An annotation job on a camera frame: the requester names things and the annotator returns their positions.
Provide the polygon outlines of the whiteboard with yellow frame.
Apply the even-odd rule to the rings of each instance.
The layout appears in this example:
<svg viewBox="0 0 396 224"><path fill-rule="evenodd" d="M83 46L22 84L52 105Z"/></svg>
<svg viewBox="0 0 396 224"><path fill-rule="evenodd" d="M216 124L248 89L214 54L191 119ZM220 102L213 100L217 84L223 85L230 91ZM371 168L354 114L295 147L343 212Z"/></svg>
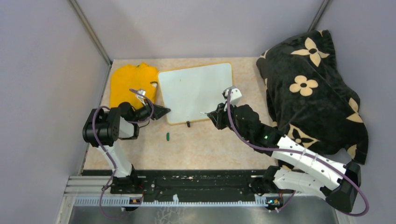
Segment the whiteboard with yellow frame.
<svg viewBox="0 0 396 224"><path fill-rule="evenodd" d="M224 102L222 92L233 86L230 62L163 70L157 74L164 107L170 125L208 120L200 112L212 112Z"/></svg>

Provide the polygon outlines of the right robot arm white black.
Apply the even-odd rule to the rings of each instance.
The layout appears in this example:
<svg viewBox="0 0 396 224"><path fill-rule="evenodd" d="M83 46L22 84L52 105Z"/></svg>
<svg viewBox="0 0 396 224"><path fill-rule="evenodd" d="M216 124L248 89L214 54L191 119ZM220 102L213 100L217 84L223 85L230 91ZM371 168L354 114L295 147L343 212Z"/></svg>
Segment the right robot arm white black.
<svg viewBox="0 0 396 224"><path fill-rule="evenodd" d="M361 168L357 163L332 161L303 147L276 128L262 123L258 113L248 105L221 103L206 115L217 129L229 128L255 151L297 168L297 171L271 168L270 175L263 179L266 191L300 191L317 196L344 213L352 212L357 196L367 202L360 189Z"/></svg>

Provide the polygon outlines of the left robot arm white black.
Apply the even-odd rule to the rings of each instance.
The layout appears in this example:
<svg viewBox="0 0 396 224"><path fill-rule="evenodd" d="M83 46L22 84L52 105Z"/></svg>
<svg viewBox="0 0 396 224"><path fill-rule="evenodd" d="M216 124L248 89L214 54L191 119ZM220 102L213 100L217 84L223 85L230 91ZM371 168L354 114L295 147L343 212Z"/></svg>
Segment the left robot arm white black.
<svg viewBox="0 0 396 224"><path fill-rule="evenodd" d="M135 168L120 147L121 140L135 140L139 136L140 123L158 120L171 110L147 103L135 109L129 102L117 107L102 106L91 110L82 130L85 142L97 148L112 169L111 180L104 189L112 194L140 193L142 183Z"/></svg>

